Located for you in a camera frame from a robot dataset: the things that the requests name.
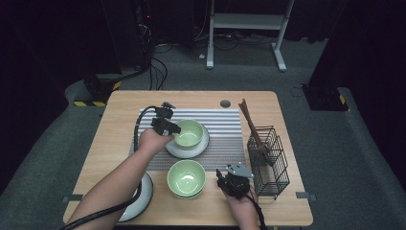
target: bowl on plate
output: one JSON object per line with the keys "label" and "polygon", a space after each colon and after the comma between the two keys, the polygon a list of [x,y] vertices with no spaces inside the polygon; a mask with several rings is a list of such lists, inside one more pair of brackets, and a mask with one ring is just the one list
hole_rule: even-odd
{"label": "bowl on plate", "polygon": [[197,146],[203,138],[204,127],[192,119],[181,120],[176,123],[180,128],[180,133],[174,133],[174,142],[184,150],[190,150]]}
{"label": "bowl on plate", "polygon": [[206,184],[206,172],[202,165],[193,160],[180,160],[168,171],[168,186],[180,198],[198,196]]}

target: gray floor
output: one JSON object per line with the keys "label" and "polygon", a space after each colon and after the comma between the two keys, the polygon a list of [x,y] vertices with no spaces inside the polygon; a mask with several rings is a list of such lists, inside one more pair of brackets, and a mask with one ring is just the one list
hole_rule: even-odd
{"label": "gray floor", "polygon": [[[218,41],[216,45],[232,46]],[[308,83],[324,46],[325,42],[284,41],[285,73],[279,72],[269,43],[215,50],[213,70],[207,70],[206,59],[199,58],[206,55],[206,48],[190,50],[180,45],[161,53],[169,49],[163,46],[154,57],[168,67],[164,90],[277,93],[304,187],[317,196],[310,203],[313,224],[304,229],[406,229],[406,195],[368,133],[350,91],[339,88],[350,111],[308,108],[300,86]],[[163,70],[158,62],[153,63]],[[81,86],[82,82],[76,82],[66,89],[70,102]],[[149,72],[123,80],[120,87],[148,89]],[[62,199],[75,187],[103,112],[104,107],[70,104],[43,133],[1,196],[1,229],[63,225],[66,203]]]}

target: human arm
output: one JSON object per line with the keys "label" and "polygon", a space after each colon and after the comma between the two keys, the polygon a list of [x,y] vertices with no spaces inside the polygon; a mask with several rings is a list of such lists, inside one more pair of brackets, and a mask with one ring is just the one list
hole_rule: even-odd
{"label": "human arm", "polygon": [[[238,223],[239,229],[259,230],[258,213],[253,202],[245,196],[243,196],[241,199],[237,199],[233,196],[227,195],[226,193],[224,193],[224,195],[226,196],[226,199],[230,205],[232,215]],[[258,202],[258,196],[252,188],[247,195],[253,198],[255,202]]]}
{"label": "human arm", "polygon": [[[136,152],[127,157],[86,194],[67,224],[131,199],[150,160],[171,140],[173,136],[160,136],[152,128],[146,129],[141,134]],[[124,209],[91,220],[76,229],[113,229],[123,212]]]}

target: black wire basket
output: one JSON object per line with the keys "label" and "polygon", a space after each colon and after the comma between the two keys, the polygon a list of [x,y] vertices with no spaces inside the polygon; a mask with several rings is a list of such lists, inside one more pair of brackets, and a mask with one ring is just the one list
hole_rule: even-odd
{"label": "black wire basket", "polygon": [[258,196],[273,196],[276,199],[289,184],[281,138],[272,126],[259,126],[256,130],[266,154],[259,150],[251,135],[247,147],[254,174],[254,188]]}

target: chopsticks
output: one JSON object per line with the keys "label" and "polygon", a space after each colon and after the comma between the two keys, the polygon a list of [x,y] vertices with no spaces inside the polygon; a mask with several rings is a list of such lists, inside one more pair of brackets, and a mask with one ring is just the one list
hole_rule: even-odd
{"label": "chopsticks", "polygon": [[245,119],[248,122],[248,126],[251,129],[251,135],[254,137],[258,150],[260,151],[260,153],[262,154],[263,157],[266,157],[268,152],[263,147],[263,144],[262,144],[262,141],[260,140],[257,129],[254,126],[253,121],[251,120],[250,112],[248,111],[247,102],[245,102],[245,99],[242,99],[242,103],[239,103],[238,105],[239,105],[239,108],[241,109],[242,113],[244,114]]}

